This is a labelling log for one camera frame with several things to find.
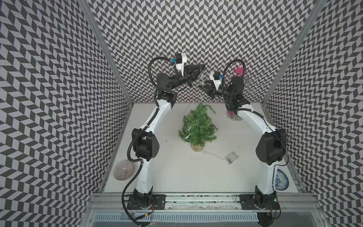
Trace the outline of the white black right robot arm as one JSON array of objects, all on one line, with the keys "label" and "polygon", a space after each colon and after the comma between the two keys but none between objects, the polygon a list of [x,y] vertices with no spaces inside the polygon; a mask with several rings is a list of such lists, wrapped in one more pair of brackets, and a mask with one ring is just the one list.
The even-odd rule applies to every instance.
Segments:
[{"label": "white black right robot arm", "polygon": [[243,78],[235,76],[230,84],[224,84],[224,76],[217,73],[211,75],[201,88],[208,96],[221,96],[225,100],[228,111],[237,114],[260,135],[256,147],[256,155],[260,161],[260,173],[255,194],[249,201],[259,210],[272,209],[277,206],[277,192],[275,188],[278,167],[286,154],[286,132],[278,129],[258,113],[251,103],[243,96]]}]

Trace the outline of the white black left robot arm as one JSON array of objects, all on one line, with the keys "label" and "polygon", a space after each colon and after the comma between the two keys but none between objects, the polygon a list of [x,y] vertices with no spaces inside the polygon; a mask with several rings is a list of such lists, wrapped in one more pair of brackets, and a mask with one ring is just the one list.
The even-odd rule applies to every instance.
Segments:
[{"label": "white black left robot arm", "polygon": [[205,70],[204,64],[186,65],[183,67],[184,75],[176,73],[170,77],[165,73],[157,75],[154,102],[156,107],[147,121],[140,127],[133,129],[132,141],[127,150],[130,162],[139,162],[139,169],[131,183],[137,180],[129,202],[141,208],[148,209],[153,204],[153,184],[151,179],[150,164],[160,150],[157,140],[158,129],[176,103],[176,88],[188,84],[189,86],[198,79]]}]

